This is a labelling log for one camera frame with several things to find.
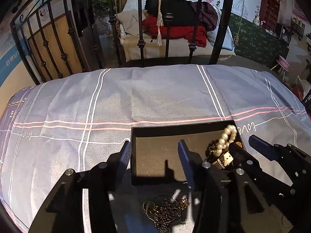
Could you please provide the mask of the beige strap wristwatch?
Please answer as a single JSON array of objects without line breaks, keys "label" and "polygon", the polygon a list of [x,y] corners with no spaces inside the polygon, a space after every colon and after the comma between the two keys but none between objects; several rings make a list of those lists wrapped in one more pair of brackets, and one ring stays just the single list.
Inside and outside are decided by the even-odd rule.
[{"label": "beige strap wristwatch", "polygon": [[233,162],[233,157],[228,150],[223,151],[219,156],[215,156],[211,153],[206,161],[211,165],[214,165],[217,169],[225,169]]}]

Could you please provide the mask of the black jewelry tray box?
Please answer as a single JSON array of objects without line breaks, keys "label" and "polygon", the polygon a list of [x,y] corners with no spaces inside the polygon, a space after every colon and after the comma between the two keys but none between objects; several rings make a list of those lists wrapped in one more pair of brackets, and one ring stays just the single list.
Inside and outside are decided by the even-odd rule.
[{"label": "black jewelry tray box", "polygon": [[186,181],[178,155],[178,142],[184,140],[196,162],[207,158],[233,120],[211,123],[134,127],[131,130],[131,185],[153,186]]}]

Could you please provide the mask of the pink stool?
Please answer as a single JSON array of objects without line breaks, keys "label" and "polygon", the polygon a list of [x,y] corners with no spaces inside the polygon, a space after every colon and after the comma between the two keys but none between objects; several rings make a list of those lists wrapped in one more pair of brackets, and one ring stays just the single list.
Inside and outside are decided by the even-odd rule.
[{"label": "pink stool", "polygon": [[284,81],[286,73],[289,71],[290,64],[286,61],[285,58],[283,58],[281,55],[279,55],[279,58],[277,59],[277,64],[273,66],[270,71],[274,70],[277,66],[281,67],[281,71],[283,72],[282,82]]}]

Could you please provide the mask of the green patterned table cloth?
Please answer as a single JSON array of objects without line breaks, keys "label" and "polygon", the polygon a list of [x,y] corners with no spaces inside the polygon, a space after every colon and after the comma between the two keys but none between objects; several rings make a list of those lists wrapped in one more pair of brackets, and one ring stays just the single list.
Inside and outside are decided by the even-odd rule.
[{"label": "green patterned table cloth", "polygon": [[231,14],[228,26],[232,36],[238,36],[234,45],[236,55],[270,66],[279,56],[286,58],[289,53],[283,42],[238,15]]}]

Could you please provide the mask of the white ceramic vase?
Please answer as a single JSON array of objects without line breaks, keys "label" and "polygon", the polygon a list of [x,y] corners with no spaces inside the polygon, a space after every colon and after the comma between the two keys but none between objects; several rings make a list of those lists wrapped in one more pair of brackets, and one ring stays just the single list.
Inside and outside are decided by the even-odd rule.
[{"label": "white ceramic vase", "polygon": [[257,27],[259,27],[259,25],[260,25],[260,18],[259,18],[259,16],[255,16],[255,18],[253,20],[253,24],[256,25]]}]

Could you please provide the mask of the dark maroon jacket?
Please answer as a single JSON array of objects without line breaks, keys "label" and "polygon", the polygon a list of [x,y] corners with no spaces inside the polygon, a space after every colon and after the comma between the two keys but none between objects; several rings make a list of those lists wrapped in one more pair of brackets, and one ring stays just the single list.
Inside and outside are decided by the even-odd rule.
[{"label": "dark maroon jacket", "polygon": [[213,6],[208,2],[201,2],[198,25],[210,32],[216,29],[217,21],[218,14]]}]

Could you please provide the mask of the red phone booth cabinet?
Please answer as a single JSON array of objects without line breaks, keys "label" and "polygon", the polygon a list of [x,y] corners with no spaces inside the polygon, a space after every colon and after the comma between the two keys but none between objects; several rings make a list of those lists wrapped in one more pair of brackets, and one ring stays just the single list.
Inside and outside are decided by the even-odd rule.
[{"label": "red phone booth cabinet", "polygon": [[275,31],[281,0],[261,0],[259,19],[265,30]]}]

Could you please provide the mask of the white wicker swing chair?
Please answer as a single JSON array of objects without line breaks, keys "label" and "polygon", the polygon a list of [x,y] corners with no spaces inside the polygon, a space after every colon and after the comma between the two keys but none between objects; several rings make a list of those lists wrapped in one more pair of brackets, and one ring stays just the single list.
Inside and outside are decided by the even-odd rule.
[{"label": "white wicker swing chair", "polygon": [[[120,23],[119,40],[125,52],[126,61],[139,60],[141,58],[139,43],[139,15],[138,0],[128,0],[121,13],[117,15]],[[190,54],[190,41],[193,37],[193,26],[172,26],[170,27],[169,57],[186,57]],[[197,29],[195,39],[196,49],[193,56],[209,58],[213,51],[218,28],[207,32],[203,26]],[[146,10],[142,11],[142,32],[145,46],[143,48],[144,58],[166,57],[166,33],[167,28],[161,27],[162,44],[156,43],[158,29],[156,17],[149,15]],[[220,59],[227,59],[235,56],[233,37],[230,28],[227,28],[225,40],[222,44]]]}]

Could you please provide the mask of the black garment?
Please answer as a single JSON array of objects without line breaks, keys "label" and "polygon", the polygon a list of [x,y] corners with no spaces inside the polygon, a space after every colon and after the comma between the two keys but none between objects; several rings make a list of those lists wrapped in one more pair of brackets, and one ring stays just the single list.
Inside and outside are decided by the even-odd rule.
[{"label": "black garment", "polygon": [[[146,0],[144,9],[149,15],[158,17],[159,0]],[[161,0],[160,12],[163,25],[194,26],[196,11],[193,2],[187,0]]]}]

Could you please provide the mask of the red garment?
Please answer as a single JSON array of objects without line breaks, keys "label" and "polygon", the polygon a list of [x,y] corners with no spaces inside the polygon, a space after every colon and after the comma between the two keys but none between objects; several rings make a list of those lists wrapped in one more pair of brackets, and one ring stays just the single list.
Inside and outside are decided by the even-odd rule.
[{"label": "red garment", "polygon": [[[156,25],[157,18],[154,16],[148,16],[142,21],[142,26],[147,35],[152,39],[157,39],[158,37],[158,26]],[[170,27],[170,39],[186,39],[189,43],[193,40],[194,26],[171,26]],[[160,33],[162,39],[167,38],[168,28],[165,26],[160,26]],[[207,46],[207,33],[203,26],[198,26],[195,45],[198,47]]]}]

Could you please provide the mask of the black iron bed frame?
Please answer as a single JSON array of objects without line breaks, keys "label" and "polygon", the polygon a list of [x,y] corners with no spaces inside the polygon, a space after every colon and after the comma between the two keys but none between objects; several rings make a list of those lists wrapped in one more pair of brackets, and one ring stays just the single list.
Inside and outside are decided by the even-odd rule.
[{"label": "black iron bed frame", "polygon": [[[35,84],[77,73],[92,72],[109,67],[150,67],[158,65],[215,64],[220,59],[226,30],[229,28],[230,9],[233,0],[226,2],[223,9],[219,3],[209,0],[187,0],[193,2],[196,22],[190,54],[186,57],[169,57],[170,25],[167,26],[166,57],[144,58],[145,41],[142,32],[142,11],[146,0],[138,0],[139,43],[141,58],[126,61],[119,40],[121,13],[128,0],[19,0],[13,10],[10,31],[20,57]],[[217,36],[209,58],[193,56],[196,49],[195,37],[199,23],[201,2],[210,3],[218,14]],[[162,44],[160,26],[163,25],[158,7],[158,37]]]}]

